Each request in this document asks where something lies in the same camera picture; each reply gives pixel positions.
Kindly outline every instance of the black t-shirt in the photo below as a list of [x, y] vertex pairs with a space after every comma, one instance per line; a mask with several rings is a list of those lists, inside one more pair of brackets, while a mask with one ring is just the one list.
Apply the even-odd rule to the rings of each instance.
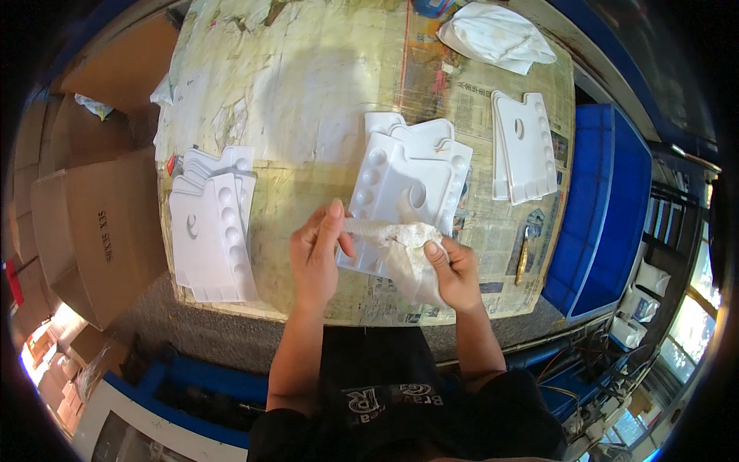
[[445, 386], [417, 327], [327, 327], [321, 408], [313, 418], [267, 412], [249, 432], [248, 460], [378, 460], [429, 446], [473, 461], [562, 459], [567, 448], [529, 372], [503, 373], [478, 393]]

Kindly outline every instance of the label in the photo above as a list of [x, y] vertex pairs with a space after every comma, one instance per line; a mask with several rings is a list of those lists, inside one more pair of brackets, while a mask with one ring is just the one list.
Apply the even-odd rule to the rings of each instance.
[[106, 232], [108, 229], [108, 217], [104, 210], [98, 212], [98, 225], [100, 226], [101, 238], [103, 240], [105, 261], [110, 263], [113, 261], [113, 244], [110, 242], [110, 233]]

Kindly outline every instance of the white plastic palette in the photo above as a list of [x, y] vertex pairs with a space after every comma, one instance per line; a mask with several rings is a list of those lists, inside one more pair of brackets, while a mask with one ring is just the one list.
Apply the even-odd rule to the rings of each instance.
[[234, 174], [209, 178], [202, 196], [172, 192], [175, 280], [198, 302], [256, 299]]
[[[436, 149], [409, 128], [399, 129], [402, 140], [372, 132], [349, 210], [357, 218], [424, 222], [449, 234], [472, 148], [447, 137]], [[339, 266], [387, 277], [378, 249], [356, 242], [355, 251], [354, 258], [339, 251]]]
[[198, 302], [256, 299], [247, 242], [253, 148], [228, 146], [220, 159], [189, 149], [184, 158], [169, 197], [177, 284]]
[[493, 198], [516, 205], [556, 192], [556, 168], [549, 122], [540, 93], [524, 94], [523, 103], [500, 91], [494, 109]]
[[415, 132], [433, 147], [440, 146], [445, 140], [454, 141], [454, 126], [447, 119], [434, 119], [408, 126], [403, 116], [397, 112], [366, 113], [364, 115], [365, 141], [369, 143], [372, 133], [394, 136], [392, 131], [399, 126]]

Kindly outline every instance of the person's left hand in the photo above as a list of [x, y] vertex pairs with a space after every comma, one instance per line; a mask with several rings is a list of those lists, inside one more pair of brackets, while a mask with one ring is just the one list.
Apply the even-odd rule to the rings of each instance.
[[336, 292], [336, 245], [349, 257], [354, 256], [352, 238], [342, 231], [344, 217], [351, 216], [341, 201], [334, 199], [330, 207], [324, 205], [314, 211], [303, 227], [290, 236], [296, 306], [322, 310]]

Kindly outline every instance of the person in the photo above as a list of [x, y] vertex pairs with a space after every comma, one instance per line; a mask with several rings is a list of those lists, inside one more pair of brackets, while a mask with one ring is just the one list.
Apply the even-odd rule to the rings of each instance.
[[463, 389], [445, 386], [419, 327], [324, 327], [338, 282], [337, 245], [354, 255], [345, 216], [334, 200], [290, 238], [296, 300], [247, 460], [561, 460], [565, 434], [534, 377], [506, 371], [469, 247], [444, 237], [447, 262], [436, 244], [424, 245], [440, 295], [457, 314]]

